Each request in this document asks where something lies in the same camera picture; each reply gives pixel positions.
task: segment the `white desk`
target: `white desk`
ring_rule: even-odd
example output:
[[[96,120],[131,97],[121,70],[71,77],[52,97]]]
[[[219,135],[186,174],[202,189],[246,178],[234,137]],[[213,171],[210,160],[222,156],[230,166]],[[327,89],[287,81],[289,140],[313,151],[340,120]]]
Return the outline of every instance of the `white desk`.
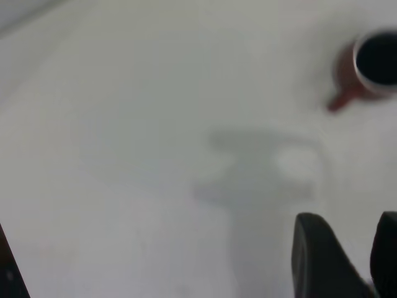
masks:
[[[294,217],[369,277],[397,101],[338,116],[395,1],[81,0],[0,40],[0,222],[32,298],[291,297]]]

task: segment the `black object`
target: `black object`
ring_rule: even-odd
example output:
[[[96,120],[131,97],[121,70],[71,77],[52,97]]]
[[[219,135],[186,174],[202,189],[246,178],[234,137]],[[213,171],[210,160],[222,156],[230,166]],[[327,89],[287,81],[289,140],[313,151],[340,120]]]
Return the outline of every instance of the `black object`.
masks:
[[[296,298],[373,297],[331,227],[316,214],[297,215],[292,274]]]
[[[0,298],[30,298],[1,225]]]
[[[384,212],[380,217],[370,268],[380,297],[397,297],[397,212]]]
[[[357,53],[356,64],[374,83],[397,84],[397,34],[383,33],[369,38]]]

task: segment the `mug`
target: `mug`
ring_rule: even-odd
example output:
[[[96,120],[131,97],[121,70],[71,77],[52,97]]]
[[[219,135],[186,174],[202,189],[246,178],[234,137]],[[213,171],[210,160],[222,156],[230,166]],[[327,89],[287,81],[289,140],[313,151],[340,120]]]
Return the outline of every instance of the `mug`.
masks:
[[[331,112],[355,99],[377,100],[397,93],[397,29],[358,38],[340,55],[334,75],[341,91],[328,105]]]

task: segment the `white table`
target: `white table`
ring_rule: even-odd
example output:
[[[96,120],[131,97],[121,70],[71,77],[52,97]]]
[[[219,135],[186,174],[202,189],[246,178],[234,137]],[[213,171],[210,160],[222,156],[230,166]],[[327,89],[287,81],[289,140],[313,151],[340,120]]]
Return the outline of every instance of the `white table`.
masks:
[[[291,297],[295,215],[364,278],[397,101],[338,116],[395,1],[74,0],[0,40],[0,222],[32,298]]]

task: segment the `dark coffee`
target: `dark coffee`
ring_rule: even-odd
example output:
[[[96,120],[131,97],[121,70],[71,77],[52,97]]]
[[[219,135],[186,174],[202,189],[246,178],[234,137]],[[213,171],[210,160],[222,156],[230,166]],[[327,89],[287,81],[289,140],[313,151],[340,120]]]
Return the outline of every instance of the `dark coffee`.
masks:
[[[356,64],[374,83],[397,84],[397,33],[378,34],[368,39],[357,54]]]

